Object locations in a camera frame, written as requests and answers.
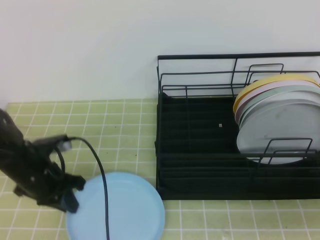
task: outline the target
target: grout line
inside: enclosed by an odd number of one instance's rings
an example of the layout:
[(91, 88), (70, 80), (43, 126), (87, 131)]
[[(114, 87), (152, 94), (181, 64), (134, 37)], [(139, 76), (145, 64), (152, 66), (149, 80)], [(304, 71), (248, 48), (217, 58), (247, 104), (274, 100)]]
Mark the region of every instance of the grout line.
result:
[(202, 200), (202, 207), (203, 207), (203, 218), (204, 218), (204, 228), (205, 228), (205, 240), (209, 240), (208, 230), (207, 230), (207, 217), (206, 217), (205, 200)]
[(279, 209), (278, 209), (278, 205), (276, 203), (276, 200), (273, 200), (274, 203), (274, 207), (276, 210), (276, 215), (278, 217), (278, 221), (279, 221), (279, 226), (280, 226), (280, 230), (281, 230), (281, 234), (282, 234), (282, 238), (283, 240), (286, 240), (285, 234), (284, 234), (284, 229), (282, 228), (282, 223), (281, 223), (281, 219), (280, 219), (280, 214), (279, 214)]
[(181, 200), (179, 200), (179, 209), (180, 209), (180, 240), (183, 240), (182, 235), (182, 211), (181, 211)]
[(234, 234), (233, 234), (233, 232), (232, 232), (232, 224), (231, 224), (229, 203), (228, 203), (228, 200), (225, 200), (225, 202), (226, 202), (226, 210), (227, 210), (228, 219), (229, 219), (229, 227), (230, 227), (230, 229), (231, 229), (231, 240), (234, 240)]
[[(106, 122), (106, 118), (107, 118), (107, 109), (108, 109), (108, 101), (106, 102), (105, 110), (104, 110), (104, 117), (103, 117), (103, 122), (104, 122), (104, 123)], [(99, 139), (98, 149), (97, 149), (97, 151), (96, 151), (96, 154), (97, 154), (98, 156), (99, 156), (99, 151), (100, 151), (100, 149), (101, 149), (101, 142), (102, 142), (102, 137), (103, 137), (104, 128), (105, 128), (105, 127), (102, 128), (102, 132), (101, 132), (100, 139)], [(97, 163), (97, 161), (95, 161), (94, 168), (93, 168), (93, 173), (92, 173), (92, 177), (95, 176), (97, 167), (98, 167), (98, 163)]]
[(138, 165), (139, 165), (139, 147), (140, 147), (140, 135), (141, 135), (141, 119), (142, 119), (142, 99), (140, 104), (140, 120), (139, 120), (139, 132), (138, 132), (138, 146), (137, 146), (137, 153), (136, 153), (136, 165), (135, 165), (135, 174), (138, 174)]
[(121, 119), (121, 127), (120, 127), (120, 135), (119, 135), (119, 140), (118, 140), (118, 149), (116, 152), (116, 163), (115, 163), (115, 167), (114, 167), (114, 171), (117, 171), (117, 167), (118, 167), (118, 160), (119, 160), (119, 150), (120, 150), (120, 143), (121, 143), (121, 136), (122, 136), (122, 129), (124, 126), (124, 116), (125, 116), (125, 109), (126, 109), (126, 100), (124, 100), (123, 102), (123, 110), (122, 110), (122, 119)]
[(32, 125), (32, 123), (33, 123), (33, 121), (34, 121), (34, 119), (35, 119), (36, 112), (38, 111), (38, 108), (39, 108), (39, 102), (36, 104), (36, 107), (35, 107), (34, 113), (33, 113), (33, 114), (31, 114), (32, 119), (31, 119), (31, 121), (30, 121), (30, 125), (28, 125), (28, 129), (27, 129), (27, 130), (26, 130), (26, 132), (25, 132), (25, 136), (27, 136), (27, 135), (28, 135), (30, 128), (31, 128), (31, 127), (34, 127), (34, 126)]
[(298, 199), (297, 199), (296, 201), (297, 201), (297, 203), (298, 203), (298, 205), (299, 205), (299, 208), (300, 208), (300, 211), (301, 211), (301, 215), (302, 215), (302, 219), (303, 219), (303, 222), (304, 222), (304, 226), (305, 226), (306, 233), (308, 234), (309, 240), (311, 240), (311, 236), (310, 236), (310, 233), (309, 233), (309, 231), (308, 231), (308, 226), (307, 226), (307, 222), (306, 222), (306, 219), (305, 219), (305, 213), (304, 213), (304, 211), (303, 211), (303, 209), (302, 209), (302, 207), (301, 207), (300, 201), (299, 201)]
[[(86, 124), (87, 124), (88, 116), (89, 116), (89, 112), (90, 112), (90, 107), (91, 107), (91, 101), (89, 102), (88, 112), (87, 112), (87, 114), (86, 114), (85, 123), (84, 123), (84, 128), (83, 128), (83, 130), (82, 130), (82, 135), (81, 135), (81, 137), (85, 134)], [(75, 174), (75, 170), (76, 170), (76, 166), (77, 166), (77, 162), (78, 162), (78, 158), (79, 158), (79, 153), (80, 153), (80, 150), (78, 150), (77, 153), (76, 153), (75, 162), (74, 162), (74, 166), (73, 166), (73, 169), (72, 169), (72, 174)]]
[(16, 209), (14, 210), (14, 216), (13, 216), (13, 219), (12, 219), (12, 223), (11, 223), (10, 229), (9, 229), (8, 234), (7, 234), (7, 236), (6, 236), (6, 240), (9, 240), (9, 236), (10, 236), (11, 230), (12, 230), (13, 227), (14, 227), (14, 223), (15, 223), (15, 220), (16, 220), (16, 217), (17, 217), (17, 213), (18, 213), (17, 210), (18, 210), (18, 208), (19, 208), (19, 206), (20, 206), (21, 200), (22, 200), (22, 197), (20, 197), (19, 202), (18, 202), (18, 204), (17, 204), (17, 206), (16, 206)]
[(252, 204), (252, 201), (250, 200), (250, 207), (251, 207), (251, 212), (252, 212), (252, 218), (253, 218), (253, 224), (256, 232), (256, 238), (257, 240), (260, 240), (258, 229), (257, 229), (257, 223), (256, 223), (256, 217), (255, 217), (255, 211), (254, 211), (254, 206)]

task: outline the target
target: white wall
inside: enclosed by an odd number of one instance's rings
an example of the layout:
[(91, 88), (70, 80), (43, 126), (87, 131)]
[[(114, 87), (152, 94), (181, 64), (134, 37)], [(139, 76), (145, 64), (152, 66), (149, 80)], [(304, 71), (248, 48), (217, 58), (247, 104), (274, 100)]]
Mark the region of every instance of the white wall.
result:
[(9, 102), (155, 97), (156, 56), (320, 51), (318, 0), (0, 0)]

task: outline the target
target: green tile countertop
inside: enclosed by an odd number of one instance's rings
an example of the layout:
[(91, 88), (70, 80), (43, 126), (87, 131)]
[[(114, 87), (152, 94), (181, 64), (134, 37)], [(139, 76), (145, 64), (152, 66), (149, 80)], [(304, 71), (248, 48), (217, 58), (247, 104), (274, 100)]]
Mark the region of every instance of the green tile countertop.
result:
[[(106, 172), (134, 173), (155, 185), (156, 107), (156, 99), (126, 99), (10, 103), (7, 111), (26, 139), (83, 136)], [(80, 142), (64, 158), (69, 173), (100, 174)], [(65, 214), (17, 197), (14, 186), (0, 172), (0, 240), (67, 240)], [(164, 206), (161, 240), (320, 240), (320, 200), (177, 200)]]

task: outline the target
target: dish rack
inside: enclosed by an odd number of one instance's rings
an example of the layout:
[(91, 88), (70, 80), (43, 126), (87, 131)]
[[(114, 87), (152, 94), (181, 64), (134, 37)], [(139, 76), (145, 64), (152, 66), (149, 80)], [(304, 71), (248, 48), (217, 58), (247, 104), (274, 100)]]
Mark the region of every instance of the dish rack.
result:
[[(275, 59), (320, 57), (320, 52), (159, 55), (157, 58), (158, 104), (156, 133), (156, 189), (163, 200), (280, 200), (320, 198), (320, 153), (310, 149), (312, 138), (273, 138), (264, 152), (240, 153), (239, 127), (233, 104), (237, 94), (255, 76), (287, 73), (313, 74), (316, 70), (285, 70)], [(161, 72), (163, 61), (232, 61), (231, 70)], [(257, 60), (242, 66), (240, 61)], [(192, 82), (211, 76), (210, 84)], [(219, 77), (228, 75), (229, 82)], [(164, 79), (170, 76), (169, 83)], [(274, 141), (306, 140), (306, 149), (267, 153)], [(287, 164), (270, 164), (273, 158), (301, 158)], [(269, 164), (260, 163), (270, 158)]]

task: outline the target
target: blue plate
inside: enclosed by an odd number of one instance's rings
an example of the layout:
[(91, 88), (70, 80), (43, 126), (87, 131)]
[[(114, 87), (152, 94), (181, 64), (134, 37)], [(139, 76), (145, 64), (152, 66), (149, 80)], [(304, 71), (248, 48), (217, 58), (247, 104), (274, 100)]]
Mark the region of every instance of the blue plate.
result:
[[(165, 208), (156, 189), (142, 177), (107, 173), (110, 240), (159, 240), (165, 227)], [(71, 240), (106, 240), (105, 195), (102, 177), (86, 182), (75, 193), (76, 213), (66, 214)]]

